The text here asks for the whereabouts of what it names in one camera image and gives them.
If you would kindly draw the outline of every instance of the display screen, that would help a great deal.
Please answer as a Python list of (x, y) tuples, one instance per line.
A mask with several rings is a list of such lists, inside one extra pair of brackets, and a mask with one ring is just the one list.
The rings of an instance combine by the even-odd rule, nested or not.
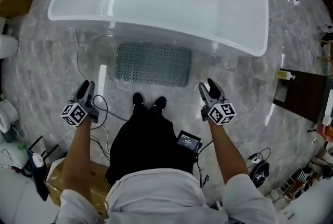
[(190, 138), (186, 135), (181, 135), (179, 140), (178, 140), (178, 144), (181, 146), (184, 146), (186, 148), (189, 148), (191, 150), (195, 150), (195, 148), (197, 147), (197, 144), (199, 143), (199, 140), (196, 140), (194, 138)]

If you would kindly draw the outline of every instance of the person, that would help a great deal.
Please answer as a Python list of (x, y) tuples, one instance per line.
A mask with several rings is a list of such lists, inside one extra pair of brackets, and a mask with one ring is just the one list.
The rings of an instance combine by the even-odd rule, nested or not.
[(104, 220), (91, 205), (90, 119), (77, 127), (63, 166), (64, 191), (56, 223), (276, 223), (272, 203), (252, 183), (224, 128), (212, 121), (209, 127), (225, 189), (222, 210), (206, 205), (193, 176), (194, 157), (176, 143), (173, 125), (162, 115), (166, 103), (160, 97), (147, 109), (143, 97), (134, 94), (133, 115), (110, 149), (106, 178), (111, 189)]

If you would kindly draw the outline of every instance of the dark brown table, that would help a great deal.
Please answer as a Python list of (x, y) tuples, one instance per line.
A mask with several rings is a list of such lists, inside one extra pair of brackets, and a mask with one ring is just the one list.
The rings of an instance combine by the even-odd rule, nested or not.
[[(309, 121), (321, 123), (329, 92), (333, 89), (333, 81), (323, 75), (293, 70), (281, 70), (289, 71), (292, 75), (295, 75), (295, 79), (278, 80), (279, 82), (273, 103)], [(283, 89), (286, 91), (286, 94), (284, 96), (280, 95), (280, 97), (277, 98), (278, 92)]]

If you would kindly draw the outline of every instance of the black pants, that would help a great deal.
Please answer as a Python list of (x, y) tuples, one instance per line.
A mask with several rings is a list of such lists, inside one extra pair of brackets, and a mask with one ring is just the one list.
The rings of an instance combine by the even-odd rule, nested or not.
[(194, 162), (194, 155), (177, 145), (172, 122), (162, 116), (162, 110), (138, 104), (111, 146), (106, 179), (112, 186), (126, 174), (153, 168), (175, 168), (192, 174)]

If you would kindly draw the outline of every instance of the shirt sleeve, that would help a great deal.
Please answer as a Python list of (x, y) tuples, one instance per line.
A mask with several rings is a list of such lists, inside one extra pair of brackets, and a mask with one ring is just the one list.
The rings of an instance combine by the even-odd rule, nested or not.
[(236, 175), (227, 182), (222, 203), (231, 219), (244, 224), (278, 223), (272, 202), (246, 174)]
[(79, 193), (64, 190), (56, 224), (98, 224), (102, 219), (91, 203)]

